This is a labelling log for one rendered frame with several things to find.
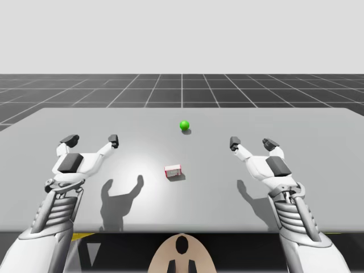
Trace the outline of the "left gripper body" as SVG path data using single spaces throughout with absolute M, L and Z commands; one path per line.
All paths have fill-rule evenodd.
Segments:
M 103 156 L 98 153 L 68 153 L 59 156 L 52 172 L 56 181 L 81 181 L 94 175 Z

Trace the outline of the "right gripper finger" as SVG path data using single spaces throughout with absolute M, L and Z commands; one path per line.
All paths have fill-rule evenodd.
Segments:
M 252 157 L 252 153 L 241 145 L 241 141 L 237 136 L 230 137 L 230 149 L 234 155 L 242 162 Z
M 264 148 L 269 152 L 269 156 L 278 156 L 284 158 L 284 151 L 280 148 L 280 145 L 269 138 L 262 140 Z

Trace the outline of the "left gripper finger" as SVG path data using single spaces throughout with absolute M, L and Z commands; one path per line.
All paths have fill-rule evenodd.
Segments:
M 60 144 L 56 148 L 56 155 L 62 156 L 70 153 L 71 149 L 78 144 L 79 138 L 80 138 L 79 135 L 73 134 L 62 139 L 60 141 Z
M 108 143 L 105 144 L 102 148 L 100 148 L 96 152 L 96 158 L 97 159 L 104 159 L 109 157 L 114 150 L 116 150 L 119 147 L 119 139 L 117 134 L 111 134 L 108 137 Z

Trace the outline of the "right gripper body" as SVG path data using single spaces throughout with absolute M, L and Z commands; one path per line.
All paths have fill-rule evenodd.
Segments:
M 261 182 L 293 182 L 283 156 L 251 156 L 245 165 L 250 175 Z

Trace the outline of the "red and white carton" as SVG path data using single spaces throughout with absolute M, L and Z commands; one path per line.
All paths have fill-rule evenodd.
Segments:
M 183 177 L 181 164 L 165 166 L 164 173 L 165 173 L 166 178 L 168 178 L 168 179 L 175 178 L 175 177 L 176 178 Z

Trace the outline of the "tan robot part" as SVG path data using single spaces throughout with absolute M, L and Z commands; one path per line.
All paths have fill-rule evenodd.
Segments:
M 147 273 L 217 273 L 205 246 L 195 237 L 177 234 L 155 252 Z

